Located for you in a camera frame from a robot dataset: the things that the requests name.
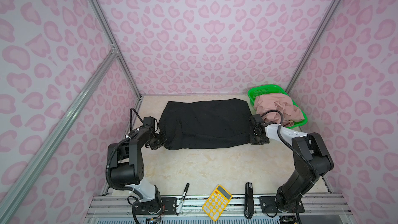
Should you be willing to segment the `black shirt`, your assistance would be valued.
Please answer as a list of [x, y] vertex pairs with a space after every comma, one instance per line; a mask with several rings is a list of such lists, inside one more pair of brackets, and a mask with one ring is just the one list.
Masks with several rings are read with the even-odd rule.
[[240, 99], [169, 101], [159, 120], [164, 147], [179, 149], [217, 149], [250, 142], [251, 111]]

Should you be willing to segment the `pink garment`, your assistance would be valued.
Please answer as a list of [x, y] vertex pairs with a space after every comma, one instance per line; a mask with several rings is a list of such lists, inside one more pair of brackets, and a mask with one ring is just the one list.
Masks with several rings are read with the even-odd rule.
[[254, 109], [265, 122], [282, 123], [290, 128], [305, 120], [302, 111], [283, 93], [263, 94], [254, 101]]

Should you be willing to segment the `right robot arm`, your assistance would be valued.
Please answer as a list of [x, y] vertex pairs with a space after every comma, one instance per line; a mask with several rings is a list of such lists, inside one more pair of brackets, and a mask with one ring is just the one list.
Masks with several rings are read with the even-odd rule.
[[331, 155], [318, 133], [297, 132], [280, 124], [257, 123], [251, 127], [249, 137], [252, 145], [263, 145], [273, 139], [292, 151], [292, 175], [278, 188], [274, 202], [264, 204], [264, 209], [275, 215], [290, 211], [298, 213], [303, 196], [316, 185], [320, 177], [334, 168]]

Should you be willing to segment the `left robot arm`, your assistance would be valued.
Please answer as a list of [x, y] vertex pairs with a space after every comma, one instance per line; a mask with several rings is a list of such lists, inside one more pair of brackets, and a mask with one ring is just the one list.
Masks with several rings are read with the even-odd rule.
[[165, 138], [156, 129], [157, 120], [145, 117], [141, 127], [132, 130], [119, 143], [110, 144], [105, 169], [109, 187], [137, 195], [136, 204], [150, 214], [161, 211], [162, 200], [158, 188], [144, 178], [142, 148], [157, 150], [164, 145]]

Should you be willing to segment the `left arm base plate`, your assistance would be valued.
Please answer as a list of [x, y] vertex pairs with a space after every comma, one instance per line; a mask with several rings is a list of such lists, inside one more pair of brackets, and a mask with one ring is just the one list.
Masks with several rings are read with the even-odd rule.
[[139, 203], [138, 206], [132, 207], [132, 212], [136, 215], [175, 215], [177, 209], [177, 198], [161, 197], [159, 209], [150, 207], [148, 204]]

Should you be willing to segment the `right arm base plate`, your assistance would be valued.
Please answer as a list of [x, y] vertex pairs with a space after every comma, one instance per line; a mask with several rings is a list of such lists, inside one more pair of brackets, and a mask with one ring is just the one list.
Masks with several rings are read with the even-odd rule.
[[260, 196], [259, 201], [263, 214], [294, 214], [297, 211], [299, 214], [305, 213], [305, 208], [302, 201], [299, 202], [298, 207], [294, 205], [293, 207], [289, 208], [289, 210], [284, 211], [281, 211], [276, 206], [276, 196]]

